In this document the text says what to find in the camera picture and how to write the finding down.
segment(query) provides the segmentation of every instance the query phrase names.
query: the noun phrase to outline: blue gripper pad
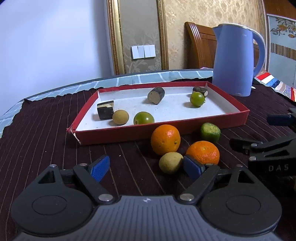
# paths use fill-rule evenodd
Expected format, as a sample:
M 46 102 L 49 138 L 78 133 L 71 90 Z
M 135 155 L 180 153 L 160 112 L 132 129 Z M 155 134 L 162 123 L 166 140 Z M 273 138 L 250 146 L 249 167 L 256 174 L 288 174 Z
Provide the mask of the blue gripper pad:
M 183 169 L 192 181 L 198 179 L 205 171 L 205 166 L 199 163 L 190 155 L 185 155 L 183 158 Z
M 110 167 L 110 158 L 102 155 L 99 159 L 89 165 L 88 172 L 97 181 L 100 182 Z
M 271 126 L 289 126 L 295 118 L 292 115 L 268 115 L 266 121 Z

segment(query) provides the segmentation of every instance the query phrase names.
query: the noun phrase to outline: kettle spout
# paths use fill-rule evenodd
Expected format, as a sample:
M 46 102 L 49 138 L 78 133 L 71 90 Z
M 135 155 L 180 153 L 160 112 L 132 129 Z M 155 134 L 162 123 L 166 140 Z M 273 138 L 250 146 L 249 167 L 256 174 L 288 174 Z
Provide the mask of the kettle spout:
M 220 37 L 221 30 L 222 30 L 222 26 L 217 26 L 217 27 L 214 27 L 212 29 L 214 31 L 214 34 L 216 35 L 217 41 L 219 41 L 219 37 Z

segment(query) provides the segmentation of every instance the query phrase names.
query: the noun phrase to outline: kettle handle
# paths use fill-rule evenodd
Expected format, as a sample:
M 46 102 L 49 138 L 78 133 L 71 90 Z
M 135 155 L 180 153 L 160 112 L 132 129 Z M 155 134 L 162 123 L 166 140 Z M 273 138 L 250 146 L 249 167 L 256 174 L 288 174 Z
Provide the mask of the kettle handle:
M 259 58 L 258 58 L 257 65 L 254 69 L 254 75 L 253 75 L 253 78 L 254 78 L 259 73 L 259 71 L 261 70 L 264 64 L 266 50 L 265 50 L 265 43 L 264 43 L 263 37 L 255 30 L 252 30 L 252 32 L 253 32 L 253 38 L 255 39 L 259 47 Z

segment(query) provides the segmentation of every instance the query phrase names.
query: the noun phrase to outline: blue electric kettle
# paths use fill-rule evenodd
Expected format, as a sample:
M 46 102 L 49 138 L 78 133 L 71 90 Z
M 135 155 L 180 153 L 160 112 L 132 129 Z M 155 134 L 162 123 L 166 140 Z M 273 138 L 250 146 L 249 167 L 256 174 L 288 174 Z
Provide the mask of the blue electric kettle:
M 253 78 L 265 60 L 265 44 L 255 30 L 235 23 L 222 23 L 213 28 L 217 50 L 213 84 L 230 95 L 249 96 Z M 254 68 L 253 39 L 259 47 L 259 59 Z

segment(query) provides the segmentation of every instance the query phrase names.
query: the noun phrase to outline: wooden block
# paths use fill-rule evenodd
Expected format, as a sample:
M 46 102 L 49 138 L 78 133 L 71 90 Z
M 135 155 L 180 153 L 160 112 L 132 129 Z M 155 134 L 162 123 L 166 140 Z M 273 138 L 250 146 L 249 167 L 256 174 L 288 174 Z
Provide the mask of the wooden block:
M 195 86 L 195 87 L 193 87 L 192 91 L 200 92 L 204 95 L 204 97 L 207 97 L 207 95 L 208 95 L 207 89 L 203 88 L 203 87 Z
M 109 120 L 112 119 L 113 116 L 113 107 L 114 101 L 107 101 L 100 104 L 97 104 L 97 110 L 100 120 Z
M 159 104 L 164 96 L 165 90 L 162 87 L 155 87 L 148 93 L 147 99 L 154 104 Z

